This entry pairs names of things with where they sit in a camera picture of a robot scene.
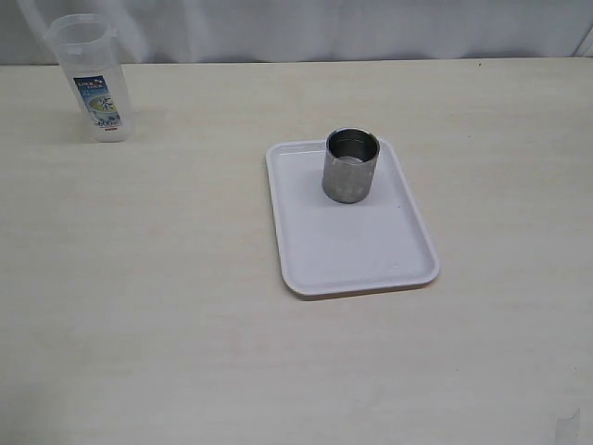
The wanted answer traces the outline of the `white rectangular plastic tray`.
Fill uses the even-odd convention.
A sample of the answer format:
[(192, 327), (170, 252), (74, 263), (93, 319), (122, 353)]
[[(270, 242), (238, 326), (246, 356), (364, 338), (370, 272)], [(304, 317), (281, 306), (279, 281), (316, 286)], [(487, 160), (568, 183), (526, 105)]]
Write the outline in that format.
[(342, 204), (322, 191), (325, 143), (283, 142), (266, 154), (285, 284), (304, 297), (424, 286), (440, 273), (434, 244), (386, 140), (370, 194)]

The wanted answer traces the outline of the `stainless steel cup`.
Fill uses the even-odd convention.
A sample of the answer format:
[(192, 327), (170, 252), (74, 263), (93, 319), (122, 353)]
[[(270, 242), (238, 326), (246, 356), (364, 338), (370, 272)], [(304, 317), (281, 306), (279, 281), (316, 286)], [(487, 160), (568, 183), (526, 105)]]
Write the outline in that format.
[(372, 134), (359, 128), (341, 128), (325, 141), (322, 190), (343, 204), (355, 204), (371, 191), (380, 155), (380, 143)]

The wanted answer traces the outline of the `white backdrop curtain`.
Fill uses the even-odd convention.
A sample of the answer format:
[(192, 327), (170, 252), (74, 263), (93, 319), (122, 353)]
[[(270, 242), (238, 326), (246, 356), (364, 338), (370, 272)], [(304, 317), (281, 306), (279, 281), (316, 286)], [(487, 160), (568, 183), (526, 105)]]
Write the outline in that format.
[(96, 13), (127, 63), (569, 57), (588, 1), (41, 1), (42, 20)]

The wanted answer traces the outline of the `clear plastic pitcher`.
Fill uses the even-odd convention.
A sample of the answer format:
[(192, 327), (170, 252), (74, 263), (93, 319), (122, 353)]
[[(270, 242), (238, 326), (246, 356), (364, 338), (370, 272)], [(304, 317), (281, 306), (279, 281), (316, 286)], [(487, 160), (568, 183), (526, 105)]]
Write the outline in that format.
[(121, 142), (133, 133), (132, 104), (116, 37), (115, 28), (99, 14), (56, 19), (44, 36), (98, 142)]

